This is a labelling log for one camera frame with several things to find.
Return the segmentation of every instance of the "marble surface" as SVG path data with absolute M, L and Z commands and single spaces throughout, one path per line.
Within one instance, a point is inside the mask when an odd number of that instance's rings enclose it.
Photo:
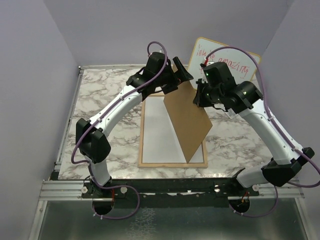
M 136 69 L 86 69 L 83 73 L 74 114 L 71 120 L 58 179 L 78 180 L 89 175 L 86 164 L 73 165 L 76 122 L 89 119 L 103 109 L 122 89 Z M 132 109 L 113 129 L 108 141 L 111 153 L 107 166 L 114 179 L 151 178 L 220 178 L 231 177 L 241 168 L 267 163 L 271 153 L 256 132 L 237 116 L 233 119 L 222 111 L 206 109 L 213 127 L 206 137 L 208 168 L 143 168 L 138 167 L 141 104 Z M 76 160 L 84 159 L 79 151 Z

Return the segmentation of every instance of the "brown cardboard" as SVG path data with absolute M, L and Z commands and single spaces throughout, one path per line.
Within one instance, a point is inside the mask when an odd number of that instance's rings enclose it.
M 163 100 L 187 163 L 212 127 L 206 111 L 193 104 L 195 96 L 196 91 L 186 81 Z

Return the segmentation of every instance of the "wall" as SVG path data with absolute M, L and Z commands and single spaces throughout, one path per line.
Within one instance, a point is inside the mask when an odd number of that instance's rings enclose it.
M 284 127 L 303 146 L 312 147 L 320 166 L 319 43 L 320 1 L 296 0 L 262 57 L 270 108 Z M 300 180 L 305 184 L 320 176 L 305 165 Z M 309 216 L 320 239 L 320 187 L 304 189 Z
M 0 2 L 0 234 L 27 239 L 54 166 L 77 63 L 41 0 Z
M 291 0 L 44 0 L 80 65 L 144 64 L 160 41 L 188 63 L 198 37 L 262 55 Z

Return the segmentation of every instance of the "red handwriting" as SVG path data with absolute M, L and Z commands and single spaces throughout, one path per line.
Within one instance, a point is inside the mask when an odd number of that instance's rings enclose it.
M 199 44 L 197 46 L 197 50 L 196 50 L 196 56 L 203 56 L 203 58 L 205 58 L 212 50 L 210 51 L 206 51 L 205 49 L 202 49 L 202 45 Z M 241 76 L 240 78 L 241 79 L 244 79 L 246 76 L 247 76 L 247 73 L 249 72 L 249 66 L 245 66 L 245 65 L 242 65 L 239 61 L 232 61 L 232 59 L 227 59 L 227 58 L 219 58 L 218 60 L 217 59 L 214 59 L 215 58 L 215 54 L 212 54 L 208 60 L 210 62 L 224 62 L 226 63 L 230 69 L 234 69 L 236 70 L 237 72 L 241 73 Z M 201 74 L 203 73 L 203 69 L 202 68 L 199 68 Z

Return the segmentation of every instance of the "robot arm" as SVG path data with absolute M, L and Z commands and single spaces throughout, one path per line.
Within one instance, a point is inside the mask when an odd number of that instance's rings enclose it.
M 129 77 L 126 86 L 124 86 L 112 102 L 89 120 L 81 118 L 76 123 L 75 139 L 76 142 L 78 142 L 80 137 L 91 126 L 91 123 L 98 121 L 80 143 L 79 150 L 81 154 L 84 155 L 85 159 L 89 161 L 90 174 L 94 176 L 95 181 L 99 185 L 104 186 L 111 179 L 106 161 L 106 158 L 111 151 L 111 146 L 107 137 L 115 125 L 132 108 L 144 101 L 149 95 L 153 94 L 157 87 L 161 87 L 163 93 L 168 94 L 178 89 L 179 84 L 193 79 L 180 60 L 177 57 L 174 57 L 173 62 L 176 67 L 175 71 L 171 67 L 170 60 L 168 60 L 161 74 L 151 84 L 148 84 L 138 91 L 133 91 L 135 88 L 145 84 L 153 78 L 164 65 L 164 60 L 165 55 L 163 53 L 153 52 L 150 55 L 146 66 Z M 118 103 L 107 113 L 107 115 L 101 118 L 101 115 L 109 110 L 116 102 Z
M 237 172 L 231 181 L 244 188 L 265 183 L 283 186 L 301 170 L 307 161 L 292 150 L 271 123 L 266 114 L 261 92 L 249 81 L 236 84 L 225 62 L 215 62 L 203 67 L 207 82 L 203 82 L 202 79 L 196 82 L 197 93 L 193 103 L 198 107 L 214 107 L 215 104 L 223 104 L 226 110 L 232 109 L 252 126 L 273 156 L 267 165 L 243 169 Z M 274 116 L 272 118 L 298 150 L 309 158 L 314 156 L 315 153 L 310 147 L 303 148 Z

